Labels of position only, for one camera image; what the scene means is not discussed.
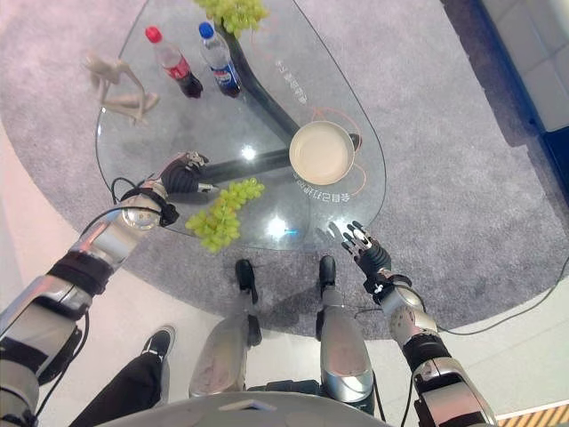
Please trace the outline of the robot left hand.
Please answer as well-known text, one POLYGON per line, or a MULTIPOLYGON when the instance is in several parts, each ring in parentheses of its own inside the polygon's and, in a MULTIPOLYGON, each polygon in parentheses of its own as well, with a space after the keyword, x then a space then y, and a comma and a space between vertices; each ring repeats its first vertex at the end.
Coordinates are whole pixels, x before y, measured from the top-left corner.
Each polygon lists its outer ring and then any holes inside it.
POLYGON ((217 193, 220 188, 201 182, 201 169, 209 159, 197 151, 178 153, 159 175, 165 191, 169 194, 217 193))

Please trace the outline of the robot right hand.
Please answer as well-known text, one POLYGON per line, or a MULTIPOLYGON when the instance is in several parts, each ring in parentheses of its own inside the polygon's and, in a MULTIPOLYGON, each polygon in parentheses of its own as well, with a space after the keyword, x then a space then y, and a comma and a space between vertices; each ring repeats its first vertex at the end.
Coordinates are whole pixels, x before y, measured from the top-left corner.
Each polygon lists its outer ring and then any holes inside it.
POLYGON ((347 232, 343 232, 341 246, 350 254, 360 270, 366 275, 391 270, 392 262, 388 251, 372 237, 360 222, 347 224, 347 232))

